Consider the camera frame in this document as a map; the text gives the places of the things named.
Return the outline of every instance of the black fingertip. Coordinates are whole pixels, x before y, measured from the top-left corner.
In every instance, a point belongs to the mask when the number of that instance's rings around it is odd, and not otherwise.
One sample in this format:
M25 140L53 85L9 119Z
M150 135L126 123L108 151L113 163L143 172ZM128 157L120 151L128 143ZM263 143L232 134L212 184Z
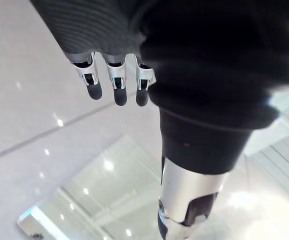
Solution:
M126 88L124 89L114 89L114 101L118 106L123 106L127 102L127 91Z
M136 91L135 101L140 107L143 107L147 104L148 98L149 98L149 94L148 94L148 91L146 91L145 89Z
M86 86L90 97L94 100L99 100L103 95L103 90L101 89L100 81L96 85L90 84Z

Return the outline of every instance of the glossy floor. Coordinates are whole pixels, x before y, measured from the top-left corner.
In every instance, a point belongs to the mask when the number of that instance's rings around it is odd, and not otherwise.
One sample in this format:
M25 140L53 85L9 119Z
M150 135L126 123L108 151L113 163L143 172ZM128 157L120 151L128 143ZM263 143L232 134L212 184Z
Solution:
M0 0L0 240L26 239L18 216L122 136L160 160L159 110L136 105L134 62L128 59L131 96L118 107L104 61L97 60L103 97L93 101L29 1ZM228 193L237 192L233 201L225 191L219 196L214 212L226 222L221 231L231 233L228 239L289 239L289 196L250 166L249 174L233 174L226 185Z

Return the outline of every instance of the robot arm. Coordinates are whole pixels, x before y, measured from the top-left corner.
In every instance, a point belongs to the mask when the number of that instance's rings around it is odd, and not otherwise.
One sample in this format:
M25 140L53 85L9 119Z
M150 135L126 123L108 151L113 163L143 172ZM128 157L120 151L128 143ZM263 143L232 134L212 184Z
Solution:
M289 85L289 1L31 2L93 99L102 95L94 52L121 106L125 56L137 56L136 101L149 95L160 109L159 230L164 240L190 238L252 131L279 116L268 102Z

